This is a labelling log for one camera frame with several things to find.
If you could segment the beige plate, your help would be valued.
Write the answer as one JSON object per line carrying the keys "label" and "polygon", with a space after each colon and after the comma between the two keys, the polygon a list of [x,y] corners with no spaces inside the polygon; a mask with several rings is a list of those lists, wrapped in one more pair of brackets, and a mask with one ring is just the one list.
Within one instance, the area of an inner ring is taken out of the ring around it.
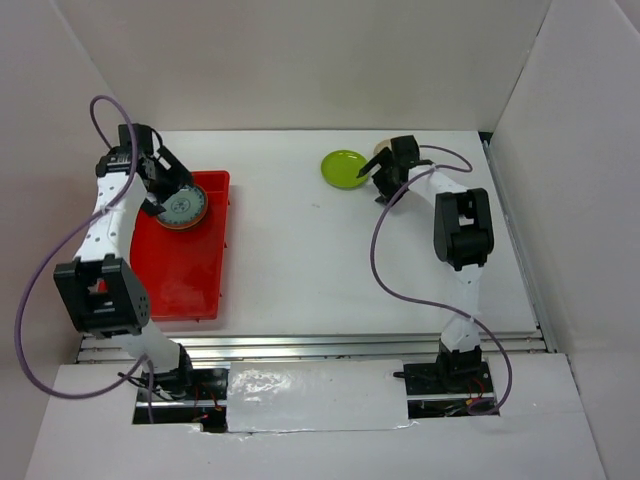
{"label": "beige plate", "polygon": [[384,151],[385,149],[389,150],[389,151],[393,151],[392,148],[392,143],[390,139],[384,140],[379,142],[373,150],[373,155],[377,156],[379,153],[381,153],[382,151]]}

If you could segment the blue patterned grey plate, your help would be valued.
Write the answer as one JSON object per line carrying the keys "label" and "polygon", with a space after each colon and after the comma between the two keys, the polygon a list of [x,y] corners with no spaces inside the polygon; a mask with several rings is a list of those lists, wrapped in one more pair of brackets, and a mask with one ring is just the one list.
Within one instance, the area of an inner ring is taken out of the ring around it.
{"label": "blue patterned grey plate", "polygon": [[208,197],[200,186],[194,185],[172,195],[163,206],[170,215],[206,214]]}

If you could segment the lime green plate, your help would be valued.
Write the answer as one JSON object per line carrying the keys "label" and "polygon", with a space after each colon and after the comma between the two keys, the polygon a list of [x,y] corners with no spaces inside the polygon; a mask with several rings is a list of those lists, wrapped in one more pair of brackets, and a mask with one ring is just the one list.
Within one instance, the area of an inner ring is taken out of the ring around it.
{"label": "lime green plate", "polygon": [[320,172],[327,184],[334,188],[351,190],[368,181],[368,175],[360,176],[360,170],[367,159],[352,150],[336,150],[328,153],[321,161]]}

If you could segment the orange plate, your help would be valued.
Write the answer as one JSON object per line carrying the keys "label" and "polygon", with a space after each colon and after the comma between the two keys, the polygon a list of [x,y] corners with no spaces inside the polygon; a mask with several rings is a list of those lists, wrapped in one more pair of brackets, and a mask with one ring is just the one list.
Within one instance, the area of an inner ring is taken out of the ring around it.
{"label": "orange plate", "polygon": [[170,215],[168,212],[159,214],[156,217],[157,222],[164,228],[171,231],[184,231],[194,228],[200,224],[206,217],[205,213],[198,215]]}

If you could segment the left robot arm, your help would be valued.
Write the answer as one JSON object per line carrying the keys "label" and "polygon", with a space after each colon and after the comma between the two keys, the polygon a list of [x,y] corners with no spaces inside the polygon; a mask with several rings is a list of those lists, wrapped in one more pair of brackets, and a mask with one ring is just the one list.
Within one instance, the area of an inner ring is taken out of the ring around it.
{"label": "left robot arm", "polygon": [[130,251],[139,213],[164,213],[171,197],[193,186],[193,176],[152,127],[121,125],[118,136],[96,166],[95,217],[73,260],[55,267],[54,282],[78,332],[113,339],[134,358],[145,356],[146,377],[184,399],[196,390],[198,376],[185,348],[153,322]]}

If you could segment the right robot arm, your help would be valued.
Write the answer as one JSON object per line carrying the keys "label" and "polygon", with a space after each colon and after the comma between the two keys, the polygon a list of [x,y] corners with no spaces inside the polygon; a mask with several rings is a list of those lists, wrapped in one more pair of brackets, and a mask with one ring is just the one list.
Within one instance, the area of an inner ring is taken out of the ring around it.
{"label": "right robot arm", "polygon": [[[397,299],[451,313],[439,338],[435,378],[442,389],[455,392],[481,369],[482,349],[477,323],[479,282],[483,267],[494,250],[493,222],[488,192],[483,188],[464,186],[446,174],[447,171],[470,173],[473,171],[471,163],[453,150],[429,145],[429,150],[449,154],[463,163],[461,167],[437,164],[421,157],[423,148],[412,135],[382,141],[357,176],[373,174],[373,183],[379,193],[376,201],[383,205],[369,251],[376,282]],[[452,299],[448,302],[421,300],[393,291],[382,281],[375,263],[375,249],[384,220],[409,187],[421,179],[426,185],[422,197],[434,212],[434,253],[446,266],[447,280],[452,288]]]}

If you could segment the red plastic bin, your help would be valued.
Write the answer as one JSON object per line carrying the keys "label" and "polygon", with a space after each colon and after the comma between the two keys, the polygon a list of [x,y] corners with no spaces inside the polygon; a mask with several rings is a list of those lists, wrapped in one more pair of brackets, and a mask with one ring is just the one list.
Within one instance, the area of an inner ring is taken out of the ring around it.
{"label": "red plastic bin", "polygon": [[178,231],[144,212],[137,216],[130,263],[149,294],[155,321],[214,320],[218,314],[230,175],[196,171],[193,178],[207,198],[197,224]]}

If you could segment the white foil sheet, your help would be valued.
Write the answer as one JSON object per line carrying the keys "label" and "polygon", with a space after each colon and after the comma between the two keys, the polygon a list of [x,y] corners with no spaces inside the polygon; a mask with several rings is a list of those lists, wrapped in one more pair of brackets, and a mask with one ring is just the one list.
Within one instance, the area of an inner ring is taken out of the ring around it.
{"label": "white foil sheet", "polygon": [[238,362],[227,387],[232,433],[387,431],[410,424],[399,360]]}

